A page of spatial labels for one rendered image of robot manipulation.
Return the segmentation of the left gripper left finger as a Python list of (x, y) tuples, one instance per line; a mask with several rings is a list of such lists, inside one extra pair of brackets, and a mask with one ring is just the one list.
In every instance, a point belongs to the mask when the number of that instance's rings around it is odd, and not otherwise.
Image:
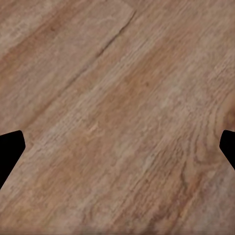
[(0, 189), (25, 149), (23, 133), (18, 130), (0, 136)]

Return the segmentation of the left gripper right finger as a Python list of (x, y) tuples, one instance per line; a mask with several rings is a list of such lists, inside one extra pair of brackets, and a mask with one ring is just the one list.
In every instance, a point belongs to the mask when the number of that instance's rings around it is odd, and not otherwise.
[(224, 130), (219, 147), (235, 170), (235, 132)]

